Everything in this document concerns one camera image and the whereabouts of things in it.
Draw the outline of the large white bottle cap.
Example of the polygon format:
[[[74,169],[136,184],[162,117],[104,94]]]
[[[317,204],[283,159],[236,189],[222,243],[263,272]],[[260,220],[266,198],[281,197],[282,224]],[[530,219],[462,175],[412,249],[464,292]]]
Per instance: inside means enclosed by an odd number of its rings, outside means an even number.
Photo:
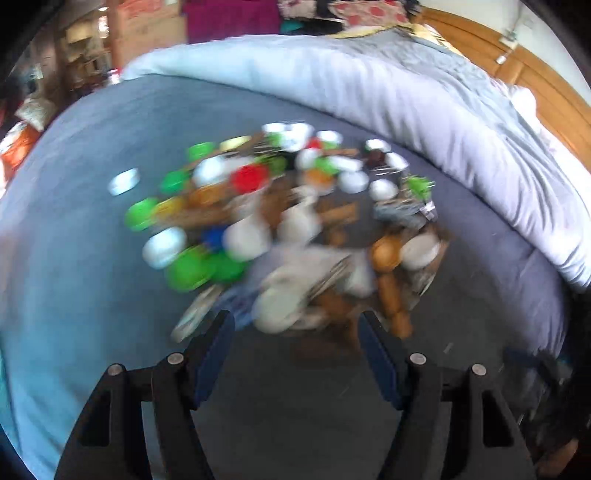
[[[426,268],[438,256],[441,241],[433,233],[424,233],[415,236],[401,248],[401,264],[409,271],[417,271]]]

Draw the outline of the orange bottle cap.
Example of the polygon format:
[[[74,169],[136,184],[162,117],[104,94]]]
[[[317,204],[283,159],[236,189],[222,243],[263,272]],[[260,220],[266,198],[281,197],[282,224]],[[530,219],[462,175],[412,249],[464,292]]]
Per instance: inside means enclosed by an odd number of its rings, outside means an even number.
[[[401,263],[401,238],[397,235],[384,235],[370,249],[370,259],[374,270],[389,273]]]

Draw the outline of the blue bed sheet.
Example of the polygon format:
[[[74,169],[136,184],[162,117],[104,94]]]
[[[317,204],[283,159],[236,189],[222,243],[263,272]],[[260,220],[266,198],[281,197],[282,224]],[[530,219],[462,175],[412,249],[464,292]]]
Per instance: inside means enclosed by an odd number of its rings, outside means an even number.
[[[365,128],[306,107],[193,79],[147,76],[86,96],[43,134],[1,201],[1,351],[20,453],[39,479],[112,363],[151,366],[171,352],[191,296],[171,290],[124,225],[187,150],[304,121],[359,147]],[[409,346],[442,366],[502,367],[506,347],[558,355],[568,325],[561,276],[461,184],[424,158],[452,241],[412,313]],[[195,415],[219,479],[373,479],[397,426],[367,363],[304,338],[252,328],[232,340]]]

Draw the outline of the blue bottle cap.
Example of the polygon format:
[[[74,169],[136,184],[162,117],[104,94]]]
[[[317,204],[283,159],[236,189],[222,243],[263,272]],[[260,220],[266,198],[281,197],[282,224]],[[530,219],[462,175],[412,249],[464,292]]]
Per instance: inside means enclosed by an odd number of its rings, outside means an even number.
[[[204,247],[211,252],[222,250],[225,230],[225,226],[208,227],[202,230],[201,239]]]

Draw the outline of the green flip cap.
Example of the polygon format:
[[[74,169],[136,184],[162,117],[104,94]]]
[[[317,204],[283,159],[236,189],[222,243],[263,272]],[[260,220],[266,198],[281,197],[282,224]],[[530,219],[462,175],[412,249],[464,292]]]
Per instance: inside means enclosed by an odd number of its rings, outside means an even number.
[[[405,179],[405,184],[415,198],[428,203],[432,200],[432,189],[436,183],[426,177],[416,175],[408,176]]]

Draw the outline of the red bottle cap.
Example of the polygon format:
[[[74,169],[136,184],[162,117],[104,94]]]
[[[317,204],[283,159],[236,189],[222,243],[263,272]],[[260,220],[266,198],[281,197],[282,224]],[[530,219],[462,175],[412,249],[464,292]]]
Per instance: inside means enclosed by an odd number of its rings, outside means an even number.
[[[256,192],[266,185],[269,170],[262,164],[249,164],[235,170],[230,175],[230,183],[239,195]]]

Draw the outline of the dark maroon cap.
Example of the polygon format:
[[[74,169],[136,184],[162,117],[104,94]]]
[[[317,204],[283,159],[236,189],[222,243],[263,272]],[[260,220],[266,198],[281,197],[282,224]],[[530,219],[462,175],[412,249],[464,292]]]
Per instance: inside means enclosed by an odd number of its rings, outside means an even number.
[[[386,153],[379,149],[370,150],[365,165],[369,170],[382,168],[386,164]]]

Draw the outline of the wooden headboard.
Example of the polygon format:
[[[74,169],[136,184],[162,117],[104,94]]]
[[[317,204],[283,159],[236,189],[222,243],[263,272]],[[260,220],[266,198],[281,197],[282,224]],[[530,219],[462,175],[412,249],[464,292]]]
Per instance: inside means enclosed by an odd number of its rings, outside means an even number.
[[[590,106],[555,70],[521,46],[510,51],[500,33],[478,22],[432,8],[421,18],[490,76],[530,89],[543,126],[590,167]]]

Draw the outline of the white folded duvet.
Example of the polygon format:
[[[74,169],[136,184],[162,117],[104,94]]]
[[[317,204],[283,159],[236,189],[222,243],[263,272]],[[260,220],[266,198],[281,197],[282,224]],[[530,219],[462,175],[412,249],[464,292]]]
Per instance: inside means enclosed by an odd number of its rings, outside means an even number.
[[[457,54],[383,31],[180,44],[126,80],[194,78],[286,99],[411,149],[480,196],[572,286],[590,284],[590,175],[540,121],[532,92]]]

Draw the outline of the cardboard box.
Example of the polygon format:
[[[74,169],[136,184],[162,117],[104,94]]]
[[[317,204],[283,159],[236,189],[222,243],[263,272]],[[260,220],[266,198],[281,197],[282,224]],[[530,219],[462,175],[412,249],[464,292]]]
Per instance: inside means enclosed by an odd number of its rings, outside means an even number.
[[[187,42],[183,1],[108,1],[114,66],[155,49]]]

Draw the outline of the magenta cloth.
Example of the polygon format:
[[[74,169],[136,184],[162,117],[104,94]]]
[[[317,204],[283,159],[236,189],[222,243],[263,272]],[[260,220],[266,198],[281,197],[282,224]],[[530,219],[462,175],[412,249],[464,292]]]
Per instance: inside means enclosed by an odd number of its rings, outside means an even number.
[[[274,0],[184,1],[182,12],[190,43],[280,32],[280,11]]]

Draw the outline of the floral patterned cloth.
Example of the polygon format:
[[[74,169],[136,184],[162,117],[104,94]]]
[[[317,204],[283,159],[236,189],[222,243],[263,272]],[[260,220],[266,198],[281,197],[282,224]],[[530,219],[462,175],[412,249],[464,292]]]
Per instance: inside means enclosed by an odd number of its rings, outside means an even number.
[[[422,11],[419,1],[277,1],[283,19],[335,20],[346,27],[397,26],[407,24]]]

